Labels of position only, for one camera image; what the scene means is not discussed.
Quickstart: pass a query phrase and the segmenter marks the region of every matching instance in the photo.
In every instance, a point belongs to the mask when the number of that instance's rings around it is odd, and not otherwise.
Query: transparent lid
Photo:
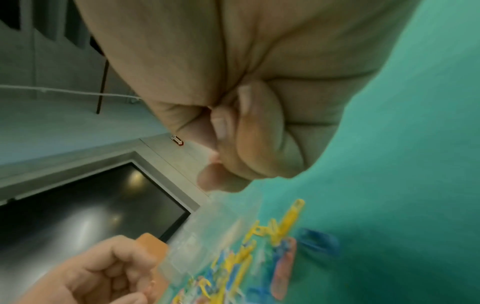
[[[158,267],[173,285],[197,275],[220,251],[241,239],[257,219],[262,204],[261,183],[240,193],[214,193],[177,231],[168,254]]]

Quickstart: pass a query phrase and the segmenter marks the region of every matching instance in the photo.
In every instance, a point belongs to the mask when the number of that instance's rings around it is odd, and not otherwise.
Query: white pipe
[[[43,92],[43,93],[46,93],[46,92],[50,91],[50,92],[61,92],[61,93],[79,94],[79,95],[127,97],[127,98],[135,98],[136,100],[141,100],[140,97],[134,96],[134,95],[123,95],[123,94],[112,94],[112,93],[96,93],[96,92],[85,92],[85,91],[73,91],[73,90],[54,89],[54,88],[45,88],[45,87],[0,85],[0,89],[8,89],[8,90],[34,90],[34,91],[41,91],[41,92]]]

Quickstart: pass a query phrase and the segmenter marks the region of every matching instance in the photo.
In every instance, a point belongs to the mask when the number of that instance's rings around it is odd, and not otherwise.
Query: black screen
[[[133,164],[0,206],[0,302],[106,238],[148,232],[166,242],[189,214]]]

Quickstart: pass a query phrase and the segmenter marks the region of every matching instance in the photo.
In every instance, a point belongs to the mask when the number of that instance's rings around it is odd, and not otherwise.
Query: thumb
[[[110,304],[147,304],[148,300],[142,292],[129,293],[119,297]]]
[[[236,147],[240,159],[268,177],[294,177],[305,170],[301,150],[287,131],[282,105],[263,81],[238,89],[240,118]]]

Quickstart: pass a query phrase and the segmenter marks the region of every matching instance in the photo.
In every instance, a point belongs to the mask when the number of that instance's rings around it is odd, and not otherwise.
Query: green tabletop
[[[303,198],[296,228],[342,244],[297,255],[285,303],[480,302],[479,12],[424,1],[321,160],[264,185],[262,223]]]

